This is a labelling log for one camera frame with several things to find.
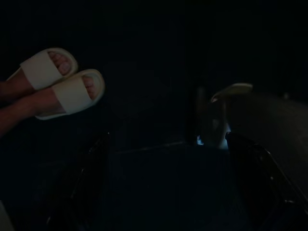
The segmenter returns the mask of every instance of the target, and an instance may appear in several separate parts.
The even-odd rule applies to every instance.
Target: slipper
[[[249,83],[235,83],[232,84],[225,89],[217,92],[213,97],[211,98],[211,103],[215,102],[219,98],[226,96],[226,95],[237,95],[237,94],[246,94],[250,93],[253,89],[253,85]]]
[[[55,52],[65,56],[71,64],[71,70],[69,73],[67,73],[65,76],[62,76],[49,57],[48,52]],[[21,63],[20,68],[14,74],[12,74],[8,80],[10,78],[14,78],[20,69],[24,71],[26,78],[33,86],[33,88],[35,90],[41,90],[71,77],[74,73],[77,72],[78,63],[68,51],[61,48],[49,48],[35,54],[31,58]]]
[[[87,89],[82,80],[83,76],[93,78],[94,86],[97,90],[94,100],[92,100],[88,95]],[[102,98],[105,92],[105,81],[99,71],[90,69],[81,71],[66,81],[53,85],[51,88],[53,89],[53,92],[55,93],[62,108],[65,110],[65,113],[43,113],[36,116],[36,118],[40,120],[71,115],[94,106]]]

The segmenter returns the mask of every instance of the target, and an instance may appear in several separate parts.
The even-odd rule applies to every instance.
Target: toe
[[[88,92],[88,94],[89,94],[89,97],[90,97],[92,100],[94,100],[94,93]]]
[[[61,56],[60,59],[58,59],[56,62],[54,62],[54,64],[56,65],[56,67],[60,66],[62,63],[66,62],[67,58],[65,58],[64,56]]]
[[[61,75],[66,75],[71,70],[71,65],[69,64],[69,62],[61,63],[58,67],[58,70]]]
[[[88,95],[93,100],[95,97],[95,86],[93,83],[93,79],[91,77],[83,76],[82,80],[83,80],[83,83],[85,84]]]
[[[95,88],[93,87],[87,87],[87,92],[90,98],[93,100],[95,95]]]
[[[52,59],[53,62],[56,62],[56,61],[58,61],[61,57],[62,57],[62,55],[60,55],[60,54],[55,54],[51,59]]]
[[[85,84],[86,88],[93,86],[93,79],[91,77],[83,76],[82,80],[83,80],[83,83]]]

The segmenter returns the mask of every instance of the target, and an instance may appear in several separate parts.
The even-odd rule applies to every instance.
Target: leg
[[[91,77],[83,77],[83,82],[90,98],[95,96],[95,87]],[[38,91],[21,98],[14,104],[0,109],[0,138],[20,121],[44,112],[63,111],[52,88]]]
[[[50,52],[49,56],[62,75],[70,71],[71,65],[66,57],[54,52]],[[14,78],[0,82],[0,101],[12,101],[32,93],[34,93],[34,89],[25,77],[23,70],[19,70]]]
[[[23,119],[35,115],[35,108],[30,101],[20,100],[0,109],[0,138]]]

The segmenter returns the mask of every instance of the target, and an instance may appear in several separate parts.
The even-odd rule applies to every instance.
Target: dark background
[[[13,221],[26,223],[29,210],[58,174],[102,132],[110,132],[110,161],[121,167],[134,168],[129,161],[119,162],[123,151],[184,142],[189,96],[196,83],[202,83],[209,96],[244,81],[253,83],[255,91],[288,92],[305,102],[307,4],[6,2],[1,14],[0,80],[38,51],[61,47],[75,56],[80,70],[95,68],[106,82],[106,94],[97,106],[49,121],[28,119],[0,140],[1,198]]]

